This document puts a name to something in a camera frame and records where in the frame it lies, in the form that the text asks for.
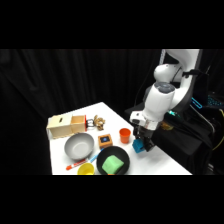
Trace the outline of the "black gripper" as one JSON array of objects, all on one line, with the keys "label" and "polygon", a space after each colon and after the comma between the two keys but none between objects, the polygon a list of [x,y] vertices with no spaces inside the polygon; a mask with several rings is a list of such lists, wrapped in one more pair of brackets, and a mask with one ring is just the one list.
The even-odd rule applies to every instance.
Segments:
[{"label": "black gripper", "polygon": [[153,130],[148,130],[140,125],[134,126],[133,135],[135,136],[135,140],[143,141],[143,147],[146,152],[151,151],[155,146],[151,140],[153,133]]}]

